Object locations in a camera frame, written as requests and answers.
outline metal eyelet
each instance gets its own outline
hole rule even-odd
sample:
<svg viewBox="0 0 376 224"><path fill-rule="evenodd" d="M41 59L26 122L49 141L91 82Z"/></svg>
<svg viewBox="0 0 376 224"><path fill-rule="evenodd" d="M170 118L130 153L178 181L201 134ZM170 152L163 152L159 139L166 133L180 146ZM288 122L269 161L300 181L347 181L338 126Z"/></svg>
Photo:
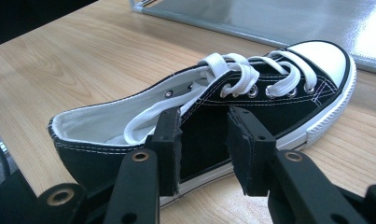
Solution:
<svg viewBox="0 0 376 224"><path fill-rule="evenodd" d="M246 95L249 98L255 98L255 97L257 97L258 93L259 93L259 90L258 90L257 85L253 85L251 90L249 90L249 92Z"/></svg>
<svg viewBox="0 0 376 224"><path fill-rule="evenodd" d="M266 96L269 98L269 99L274 99L275 98L275 96L273 96L273 95L271 95L270 93L269 93L269 87L271 87L272 85L270 85L270 86L267 86L266 87Z"/></svg>
<svg viewBox="0 0 376 224"><path fill-rule="evenodd" d="M311 95L311 94L313 94L313 93L315 92L315 88L312 87L311 89L307 89L306 85L304 85L304 91L305 91L307 94Z"/></svg>
<svg viewBox="0 0 376 224"><path fill-rule="evenodd" d="M298 94L298 89L294 88L292 91L286 94L288 98L293 98Z"/></svg>
<svg viewBox="0 0 376 224"><path fill-rule="evenodd" d="M173 96L173 94L174 94L173 91L167 91L167 92L164 93L164 97L165 97L165 98L170 98L170 97Z"/></svg>

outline table surface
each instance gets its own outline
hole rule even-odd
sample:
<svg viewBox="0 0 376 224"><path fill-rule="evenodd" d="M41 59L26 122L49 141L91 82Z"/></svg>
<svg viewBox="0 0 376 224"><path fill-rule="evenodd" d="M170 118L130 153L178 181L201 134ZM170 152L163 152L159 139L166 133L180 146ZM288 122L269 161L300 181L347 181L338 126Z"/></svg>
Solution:
<svg viewBox="0 0 376 224"><path fill-rule="evenodd" d="M212 52L264 55L272 47L131 12L100 0L0 45L0 135L36 195L75 180L47 126L68 109L134 94ZM304 150L336 185L376 184L376 75L358 71L334 126ZM161 210L162 223L271 223L266 199L244 197L231 176Z"/></svg>

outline white rubber sole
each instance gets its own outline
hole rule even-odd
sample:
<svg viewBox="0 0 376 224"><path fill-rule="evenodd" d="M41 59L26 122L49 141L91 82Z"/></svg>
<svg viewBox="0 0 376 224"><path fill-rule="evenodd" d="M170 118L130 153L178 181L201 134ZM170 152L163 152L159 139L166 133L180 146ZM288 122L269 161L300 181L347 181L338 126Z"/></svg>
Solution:
<svg viewBox="0 0 376 224"><path fill-rule="evenodd" d="M317 141L336 121L344 111L354 91L356 83L356 67L350 57L350 74L339 97L326 109L304 123L297 130L277 140L277 148L301 150ZM172 204L192 191L216 182L233 174L231 163L216 168L213 171L197 176L179 186L179 193L173 197L160 197L160 206Z"/></svg>

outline rubber toe cap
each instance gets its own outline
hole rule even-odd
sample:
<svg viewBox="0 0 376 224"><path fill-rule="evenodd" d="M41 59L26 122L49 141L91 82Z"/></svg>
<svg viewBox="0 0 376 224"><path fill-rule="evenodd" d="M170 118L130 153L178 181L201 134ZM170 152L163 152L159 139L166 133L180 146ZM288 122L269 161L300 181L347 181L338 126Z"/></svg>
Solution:
<svg viewBox="0 0 376 224"><path fill-rule="evenodd" d="M341 85L348 57L336 46L321 41L305 42L288 49L316 64L329 75L337 87Z"/></svg>

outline black canvas sneaker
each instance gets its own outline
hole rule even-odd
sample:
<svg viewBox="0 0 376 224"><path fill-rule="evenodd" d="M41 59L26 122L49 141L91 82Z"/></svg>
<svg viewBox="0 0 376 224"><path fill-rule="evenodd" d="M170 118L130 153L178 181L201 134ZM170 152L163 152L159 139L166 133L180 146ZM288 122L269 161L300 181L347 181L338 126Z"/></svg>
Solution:
<svg viewBox="0 0 376 224"><path fill-rule="evenodd" d="M72 176L89 193L112 185L123 156L141 148L159 113L181 106L179 194L232 173L225 145L227 112L251 111L277 139L278 149L310 146L335 122L351 97L353 59L323 41L299 43L246 59L212 54L198 65L114 102L65 111L49 133Z"/></svg>

